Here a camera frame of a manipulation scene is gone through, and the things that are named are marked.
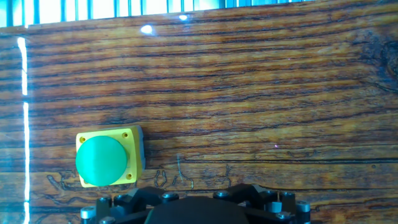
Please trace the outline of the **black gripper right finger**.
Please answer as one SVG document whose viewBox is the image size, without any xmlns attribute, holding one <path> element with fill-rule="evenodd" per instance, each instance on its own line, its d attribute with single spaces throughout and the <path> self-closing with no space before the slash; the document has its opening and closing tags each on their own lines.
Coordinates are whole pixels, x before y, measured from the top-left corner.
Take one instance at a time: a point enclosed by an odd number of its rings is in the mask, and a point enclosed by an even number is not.
<svg viewBox="0 0 398 224">
<path fill-rule="evenodd" d="M 259 185 L 238 184 L 217 190 L 213 198 L 237 206 L 249 223 L 310 224 L 310 203 L 292 192 L 278 192 Z"/>
</svg>

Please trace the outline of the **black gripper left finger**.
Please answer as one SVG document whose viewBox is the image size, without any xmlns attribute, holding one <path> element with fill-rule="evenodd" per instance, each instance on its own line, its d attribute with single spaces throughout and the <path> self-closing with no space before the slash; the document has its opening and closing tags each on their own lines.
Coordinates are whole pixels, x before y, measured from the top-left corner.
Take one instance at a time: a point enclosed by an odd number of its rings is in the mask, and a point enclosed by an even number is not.
<svg viewBox="0 0 398 224">
<path fill-rule="evenodd" d="M 178 200 L 179 194 L 155 187 L 136 188 L 114 198 L 101 197 L 94 206 L 80 210 L 81 224 L 146 223 L 152 210 Z"/>
</svg>

